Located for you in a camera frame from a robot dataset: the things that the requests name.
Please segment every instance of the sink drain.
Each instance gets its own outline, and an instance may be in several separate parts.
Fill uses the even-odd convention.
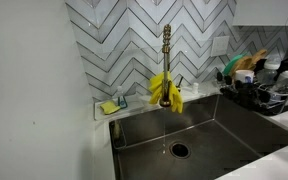
[[[172,155],[176,158],[185,159],[191,155],[190,149],[180,142],[175,142],[170,146]]]

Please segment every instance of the stainless steel sink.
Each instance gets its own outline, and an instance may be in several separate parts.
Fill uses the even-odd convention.
[[[110,123],[116,179],[215,179],[288,145],[288,131],[221,95]]]

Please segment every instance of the green object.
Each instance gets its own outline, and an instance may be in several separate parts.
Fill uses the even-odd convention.
[[[223,74],[225,76],[227,76],[230,72],[231,72],[231,69],[233,68],[234,64],[239,60],[241,59],[242,57],[244,57],[246,55],[246,53],[244,54],[239,54],[235,57],[233,57],[233,59],[228,63],[228,65],[225,67],[224,71],[223,71]]]

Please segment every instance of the sponge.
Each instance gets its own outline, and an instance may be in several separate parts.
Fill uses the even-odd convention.
[[[115,113],[116,111],[121,109],[121,107],[116,106],[114,101],[112,100],[106,101],[105,103],[101,104],[101,108],[103,109],[104,114],[106,115]]]

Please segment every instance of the faucet spout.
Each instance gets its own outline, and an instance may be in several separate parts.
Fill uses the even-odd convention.
[[[171,26],[166,24],[163,29],[163,47],[164,53],[164,79],[162,81],[162,97],[160,99],[160,105],[162,107],[171,106],[169,99],[170,81],[168,79],[168,71],[170,70],[170,39],[171,39]]]

